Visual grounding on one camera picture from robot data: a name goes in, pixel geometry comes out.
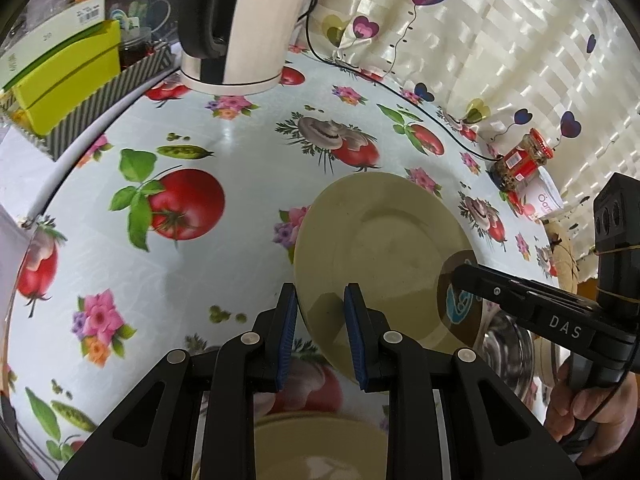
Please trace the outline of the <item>person right hand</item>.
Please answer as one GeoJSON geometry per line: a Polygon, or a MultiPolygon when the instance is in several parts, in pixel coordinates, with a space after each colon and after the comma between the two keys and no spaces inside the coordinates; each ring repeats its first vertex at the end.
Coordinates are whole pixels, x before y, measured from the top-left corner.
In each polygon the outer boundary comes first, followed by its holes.
{"type": "MultiPolygon", "coordinates": [[[[597,411],[613,392],[612,389],[593,388],[574,393],[567,385],[569,371],[570,360],[566,360],[558,371],[559,381],[552,389],[544,421],[556,442],[567,437],[578,422],[597,411]]],[[[591,466],[612,457],[622,458],[623,448],[632,449],[631,442],[639,437],[639,383],[635,374],[627,375],[623,385],[592,421],[597,424],[597,431],[576,460],[578,466],[591,466]]]]}

